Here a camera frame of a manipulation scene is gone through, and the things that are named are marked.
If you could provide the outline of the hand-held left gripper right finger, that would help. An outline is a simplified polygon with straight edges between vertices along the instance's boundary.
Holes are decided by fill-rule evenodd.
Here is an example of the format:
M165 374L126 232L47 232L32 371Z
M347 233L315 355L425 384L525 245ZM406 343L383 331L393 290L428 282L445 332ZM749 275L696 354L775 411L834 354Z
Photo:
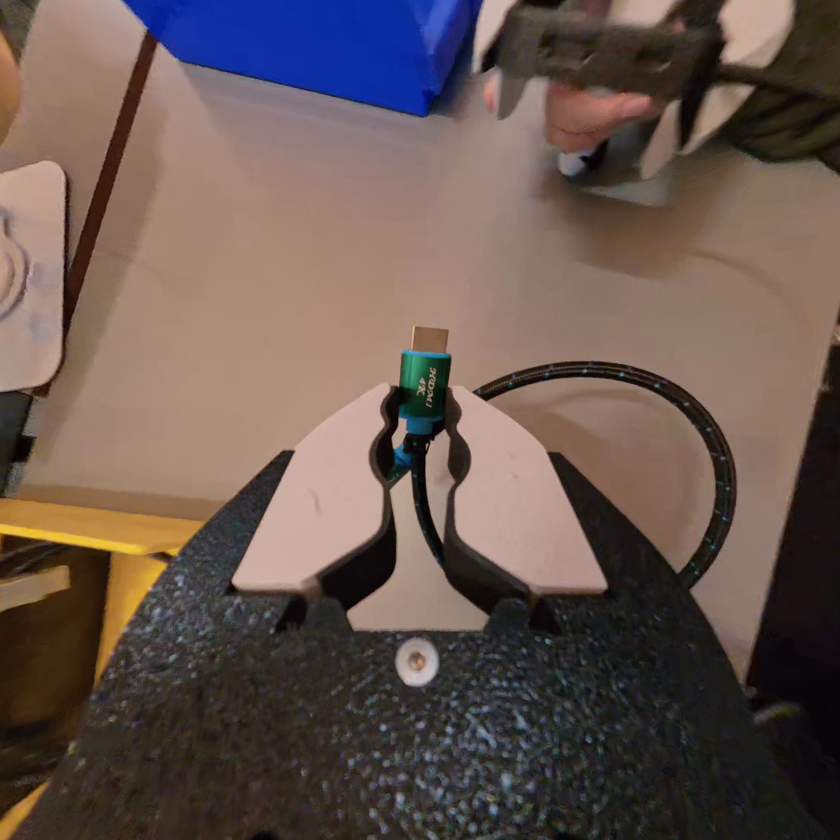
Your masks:
M482 612L505 599L533 608L557 595L603 595L608 583L549 453L509 415L461 385L448 390L453 479L444 572Z

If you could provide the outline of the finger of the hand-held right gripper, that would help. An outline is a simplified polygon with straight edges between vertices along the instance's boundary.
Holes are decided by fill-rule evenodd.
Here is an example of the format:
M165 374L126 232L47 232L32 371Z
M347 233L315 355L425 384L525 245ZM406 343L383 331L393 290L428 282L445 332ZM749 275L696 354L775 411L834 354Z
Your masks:
M497 91L497 118L504 120L515 111L527 86L527 77L512 70L499 69Z
M501 32L517 1L482 1L472 48L472 70L489 71L497 65Z

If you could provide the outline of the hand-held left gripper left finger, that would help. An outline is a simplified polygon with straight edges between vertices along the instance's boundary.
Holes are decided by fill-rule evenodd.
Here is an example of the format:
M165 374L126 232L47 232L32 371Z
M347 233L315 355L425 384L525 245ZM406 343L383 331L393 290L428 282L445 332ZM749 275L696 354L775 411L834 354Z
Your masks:
M349 610L390 579L397 415L398 391L383 383L300 441L233 575L237 592L328 597Z

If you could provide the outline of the person's right forearm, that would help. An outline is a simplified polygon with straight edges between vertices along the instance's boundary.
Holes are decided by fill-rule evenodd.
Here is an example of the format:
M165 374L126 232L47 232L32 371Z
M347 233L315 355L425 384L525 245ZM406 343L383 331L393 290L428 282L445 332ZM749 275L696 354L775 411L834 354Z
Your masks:
M794 2L794 21L770 68L838 91L839 2ZM737 150L770 163L817 159L839 172L839 111L825 100L759 88L721 129Z

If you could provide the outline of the grey desk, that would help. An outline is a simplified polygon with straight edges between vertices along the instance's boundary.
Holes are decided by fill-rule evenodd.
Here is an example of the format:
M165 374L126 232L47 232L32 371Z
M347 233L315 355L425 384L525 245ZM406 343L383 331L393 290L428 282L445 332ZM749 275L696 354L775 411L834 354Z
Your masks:
M693 589L744 677L838 311L838 177L707 145L671 202L569 189L542 90L426 119L157 49L20 498L206 520L394 382L412 326L451 382L556 361L663 375L726 435L738 507Z

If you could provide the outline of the person's right hand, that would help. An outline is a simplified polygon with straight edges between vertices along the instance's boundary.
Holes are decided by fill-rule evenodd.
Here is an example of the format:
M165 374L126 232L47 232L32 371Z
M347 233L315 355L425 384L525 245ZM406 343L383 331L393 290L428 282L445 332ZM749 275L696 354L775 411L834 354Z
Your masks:
M554 81L545 96L543 138L563 153L588 151L630 123L657 118L664 108L638 93L588 91Z

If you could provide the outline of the blue plastic bin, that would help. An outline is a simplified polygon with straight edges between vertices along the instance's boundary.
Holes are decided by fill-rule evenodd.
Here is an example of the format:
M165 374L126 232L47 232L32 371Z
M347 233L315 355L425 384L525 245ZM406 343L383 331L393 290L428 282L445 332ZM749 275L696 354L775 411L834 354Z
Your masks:
M127 1L174 58L415 117L447 85L473 1Z

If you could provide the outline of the yellow wooden shelf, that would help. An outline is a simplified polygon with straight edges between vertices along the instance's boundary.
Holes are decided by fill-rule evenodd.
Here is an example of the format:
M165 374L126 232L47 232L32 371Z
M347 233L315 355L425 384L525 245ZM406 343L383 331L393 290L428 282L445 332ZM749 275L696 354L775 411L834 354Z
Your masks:
M2 499L2 838L46 788L142 600L202 526Z

